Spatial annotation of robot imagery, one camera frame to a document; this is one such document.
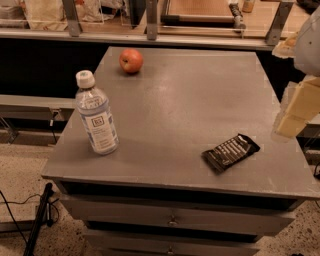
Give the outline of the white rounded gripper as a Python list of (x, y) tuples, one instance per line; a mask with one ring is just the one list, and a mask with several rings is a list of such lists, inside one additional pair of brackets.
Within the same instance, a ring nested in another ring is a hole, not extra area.
[(281, 59), (294, 58), (296, 69), (312, 75), (299, 83), (289, 82), (283, 93), (271, 137), (276, 142), (288, 142), (320, 113), (320, 6), (299, 33), (274, 47), (272, 55)]

